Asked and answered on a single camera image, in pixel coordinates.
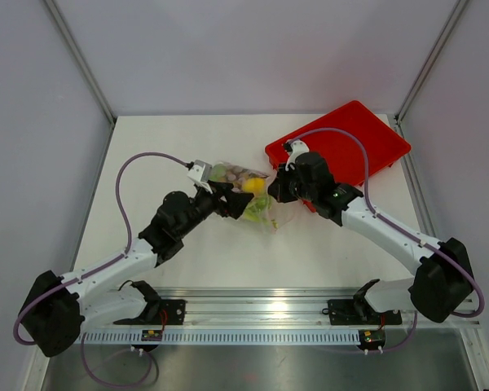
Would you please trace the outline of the yellow fake mango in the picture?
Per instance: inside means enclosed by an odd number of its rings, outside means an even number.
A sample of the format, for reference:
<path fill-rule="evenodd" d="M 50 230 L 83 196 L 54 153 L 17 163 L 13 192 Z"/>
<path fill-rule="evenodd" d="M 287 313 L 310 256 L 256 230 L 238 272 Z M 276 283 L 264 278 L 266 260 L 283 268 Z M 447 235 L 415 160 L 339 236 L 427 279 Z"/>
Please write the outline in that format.
<path fill-rule="evenodd" d="M 247 193 L 260 195 L 265 192 L 267 181 L 265 178 L 248 178 L 243 182 L 241 189 Z"/>

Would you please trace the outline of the green fake lettuce leaf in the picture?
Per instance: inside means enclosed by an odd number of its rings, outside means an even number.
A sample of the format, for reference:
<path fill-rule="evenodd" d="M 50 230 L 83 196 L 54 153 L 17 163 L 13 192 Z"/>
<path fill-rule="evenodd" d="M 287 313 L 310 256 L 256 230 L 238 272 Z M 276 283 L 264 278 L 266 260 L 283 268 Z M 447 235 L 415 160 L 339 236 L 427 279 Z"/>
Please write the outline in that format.
<path fill-rule="evenodd" d="M 245 208 L 241 218 L 277 229 L 277 221 L 270 217 L 273 201 L 274 199 L 267 194 L 255 196 Z"/>

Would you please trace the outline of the clear zip top bag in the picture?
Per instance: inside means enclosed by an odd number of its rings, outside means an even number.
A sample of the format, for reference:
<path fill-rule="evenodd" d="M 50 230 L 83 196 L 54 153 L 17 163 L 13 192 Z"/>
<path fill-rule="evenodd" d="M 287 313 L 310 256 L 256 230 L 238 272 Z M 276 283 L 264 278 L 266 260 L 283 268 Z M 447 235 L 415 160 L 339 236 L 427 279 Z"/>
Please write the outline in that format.
<path fill-rule="evenodd" d="M 273 177 L 267 173 L 219 161 L 213 166 L 209 179 L 231 184 L 235 193 L 253 195 L 238 219 L 241 225 L 256 231 L 276 233 L 291 218 L 275 198 L 268 194 L 268 186 Z"/>

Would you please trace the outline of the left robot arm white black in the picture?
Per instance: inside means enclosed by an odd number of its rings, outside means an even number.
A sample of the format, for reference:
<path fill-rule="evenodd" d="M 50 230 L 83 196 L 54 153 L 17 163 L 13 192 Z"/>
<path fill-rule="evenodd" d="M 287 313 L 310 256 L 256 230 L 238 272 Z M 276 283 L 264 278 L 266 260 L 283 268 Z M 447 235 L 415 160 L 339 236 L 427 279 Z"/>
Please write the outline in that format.
<path fill-rule="evenodd" d="M 161 321 L 161 297 L 148 283 L 123 283 L 157 268 L 183 247 L 183 238 L 213 213 L 238 219 L 253 199 L 230 183 L 209 182 L 193 197 L 170 192 L 150 224 L 127 250 L 62 276 L 39 275 L 20 310 L 20 324 L 48 358 L 63 353 L 77 338 L 118 321 L 149 324 Z"/>

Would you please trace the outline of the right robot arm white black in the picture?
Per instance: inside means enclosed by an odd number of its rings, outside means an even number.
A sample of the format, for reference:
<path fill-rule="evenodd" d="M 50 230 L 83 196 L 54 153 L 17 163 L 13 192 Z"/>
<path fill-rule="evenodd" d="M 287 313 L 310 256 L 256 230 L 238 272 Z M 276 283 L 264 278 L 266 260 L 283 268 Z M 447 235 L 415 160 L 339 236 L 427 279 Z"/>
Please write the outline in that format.
<path fill-rule="evenodd" d="M 303 152 L 276 170 L 268 193 L 280 203 L 305 201 L 324 219 L 345 227 L 399 261 L 411 279 L 385 282 L 374 279 L 358 292 L 355 317 L 371 323 L 389 310 L 414 309 L 441 323 L 474 292 L 474 275 L 463 243 L 441 241 L 414 231 L 380 213 L 368 195 L 347 183 L 336 182 L 325 159 Z"/>

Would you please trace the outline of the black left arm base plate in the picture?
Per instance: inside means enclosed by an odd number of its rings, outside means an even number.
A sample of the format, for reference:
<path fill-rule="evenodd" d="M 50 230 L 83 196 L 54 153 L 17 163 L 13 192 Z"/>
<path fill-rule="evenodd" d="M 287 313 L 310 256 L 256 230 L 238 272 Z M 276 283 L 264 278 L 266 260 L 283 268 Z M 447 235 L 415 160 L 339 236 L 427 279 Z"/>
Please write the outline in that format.
<path fill-rule="evenodd" d="M 161 299 L 150 303 L 142 313 L 143 325 L 166 326 L 183 325 L 186 314 L 187 302 L 181 299 Z"/>

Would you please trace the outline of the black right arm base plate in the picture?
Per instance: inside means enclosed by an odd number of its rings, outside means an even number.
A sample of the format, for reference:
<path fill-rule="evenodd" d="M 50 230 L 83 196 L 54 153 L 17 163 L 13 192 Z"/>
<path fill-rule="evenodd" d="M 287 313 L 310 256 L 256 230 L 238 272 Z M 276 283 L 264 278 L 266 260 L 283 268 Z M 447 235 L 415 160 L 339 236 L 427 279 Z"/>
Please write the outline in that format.
<path fill-rule="evenodd" d="M 333 326 L 398 326 L 403 324 L 399 311 L 377 313 L 369 305 L 354 299 L 330 299 L 321 310 Z"/>

